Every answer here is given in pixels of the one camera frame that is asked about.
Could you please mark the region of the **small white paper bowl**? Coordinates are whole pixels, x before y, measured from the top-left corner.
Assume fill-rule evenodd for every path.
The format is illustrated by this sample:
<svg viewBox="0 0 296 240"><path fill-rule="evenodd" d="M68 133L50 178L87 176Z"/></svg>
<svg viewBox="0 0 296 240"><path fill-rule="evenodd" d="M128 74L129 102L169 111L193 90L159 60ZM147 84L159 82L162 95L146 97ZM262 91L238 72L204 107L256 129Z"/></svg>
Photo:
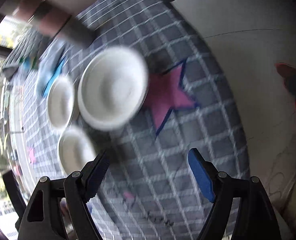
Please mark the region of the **small white paper bowl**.
<svg viewBox="0 0 296 240"><path fill-rule="evenodd" d="M54 129L61 131L70 124L74 104L74 85L69 77L60 75L47 96L47 115Z"/></svg>

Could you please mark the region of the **large white paper bowl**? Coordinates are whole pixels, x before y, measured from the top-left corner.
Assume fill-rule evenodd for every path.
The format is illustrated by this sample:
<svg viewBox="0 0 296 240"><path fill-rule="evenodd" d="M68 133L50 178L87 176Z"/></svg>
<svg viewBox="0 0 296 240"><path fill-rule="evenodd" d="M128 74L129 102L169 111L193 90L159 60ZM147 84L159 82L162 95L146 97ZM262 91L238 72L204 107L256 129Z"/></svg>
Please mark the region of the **large white paper bowl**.
<svg viewBox="0 0 296 240"><path fill-rule="evenodd" d="M118 129L140 110L148 84L149 70L141 53L126 46L108 47L81 76L77 91L81 116L93 129Z"/></svg>

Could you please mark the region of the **grey checkered star tablecloth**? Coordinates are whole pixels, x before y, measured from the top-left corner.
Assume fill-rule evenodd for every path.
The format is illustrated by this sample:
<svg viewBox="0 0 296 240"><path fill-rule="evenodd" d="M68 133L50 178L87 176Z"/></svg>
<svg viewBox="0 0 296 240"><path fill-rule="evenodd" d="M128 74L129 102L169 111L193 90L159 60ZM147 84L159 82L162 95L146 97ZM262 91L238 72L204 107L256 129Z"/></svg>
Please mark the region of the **grey checkered star tablecloth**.
<svg viewBox="0 0 296 240"><path fill-rule="evenodd" d="M3 72L20 106L37 177L19 239L236 237L241 198L215 204L193 152L215 178L248 179L247 142L224 72L173 0L97 0L76 21L85 48L46 48L29 30Z"/></svg>

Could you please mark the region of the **light blue cloth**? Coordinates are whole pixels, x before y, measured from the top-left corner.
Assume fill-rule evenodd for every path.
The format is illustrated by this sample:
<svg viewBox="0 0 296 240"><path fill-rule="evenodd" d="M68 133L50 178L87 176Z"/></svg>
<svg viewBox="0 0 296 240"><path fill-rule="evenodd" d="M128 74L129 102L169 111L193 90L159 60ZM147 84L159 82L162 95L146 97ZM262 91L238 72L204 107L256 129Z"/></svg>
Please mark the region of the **light blue cloth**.
<svg viewBox="0 0 296 240"><path fill-rule="evenodd" d="M41 55L34 92L46 97L54 79L61 73L65 63L65 42L54 40Z"/></svg>

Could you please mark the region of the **grey quilted cushion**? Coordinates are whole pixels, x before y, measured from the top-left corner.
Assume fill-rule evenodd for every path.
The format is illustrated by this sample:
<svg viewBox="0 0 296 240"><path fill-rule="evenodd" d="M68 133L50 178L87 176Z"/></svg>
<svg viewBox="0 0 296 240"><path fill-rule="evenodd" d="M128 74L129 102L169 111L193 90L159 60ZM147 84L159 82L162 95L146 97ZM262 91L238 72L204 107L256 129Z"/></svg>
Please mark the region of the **grey quilted cushion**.
<svg viewBox="0 0 296 240"><path fill-rule="evenodd" d="M38 60L46 50L50 38L42 35L34 28L25 29L19 43L5 59L1 71L7 81L11 81L24 59Z"/></svg>

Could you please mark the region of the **pink grey tumbler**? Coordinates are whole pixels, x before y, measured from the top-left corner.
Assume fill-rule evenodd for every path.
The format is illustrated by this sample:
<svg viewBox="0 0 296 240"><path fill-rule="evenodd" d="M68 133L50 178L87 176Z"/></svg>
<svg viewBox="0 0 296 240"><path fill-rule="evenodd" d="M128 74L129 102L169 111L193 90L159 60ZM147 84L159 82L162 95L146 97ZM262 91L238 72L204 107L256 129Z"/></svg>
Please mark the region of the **pink grey tumbler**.
<svg viewBox="0 0 296 240"><path fill-rule="evenodd" d="M12 15L51 38L60 38L80 48L88 48L96 39L94 30L80 20L45 0L21 0Z"/></svg>

